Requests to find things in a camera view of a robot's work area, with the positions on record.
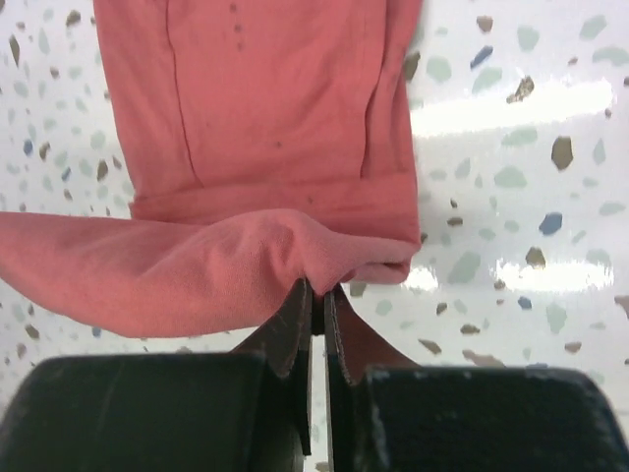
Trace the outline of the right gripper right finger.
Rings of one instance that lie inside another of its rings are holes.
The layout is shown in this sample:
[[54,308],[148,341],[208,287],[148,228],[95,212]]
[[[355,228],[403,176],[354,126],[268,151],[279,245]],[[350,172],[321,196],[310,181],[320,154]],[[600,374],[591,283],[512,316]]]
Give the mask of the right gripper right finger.
[[341,288],[322,302],[334,471],[624,471],[628,447],[585,374],[420,366]]

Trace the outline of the salmon pink t shirt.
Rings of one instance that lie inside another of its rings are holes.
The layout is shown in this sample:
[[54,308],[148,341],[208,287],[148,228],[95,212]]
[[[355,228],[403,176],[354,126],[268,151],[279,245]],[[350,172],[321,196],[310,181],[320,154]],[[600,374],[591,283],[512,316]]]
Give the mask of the salmon pink t shirt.
[[417,1],[98,1],[131,217],[5,212],[1,276],[130,337],[262,324],[296,281],[420,248],[402,65]]

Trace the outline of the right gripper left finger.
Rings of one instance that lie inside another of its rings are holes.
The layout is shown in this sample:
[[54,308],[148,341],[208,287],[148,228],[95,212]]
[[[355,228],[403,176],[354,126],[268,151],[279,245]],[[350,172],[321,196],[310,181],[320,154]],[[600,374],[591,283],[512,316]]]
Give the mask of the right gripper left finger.
[[300,471],[311,453],[313,292],[228,352],[57,357],[1,423],[5,471]]

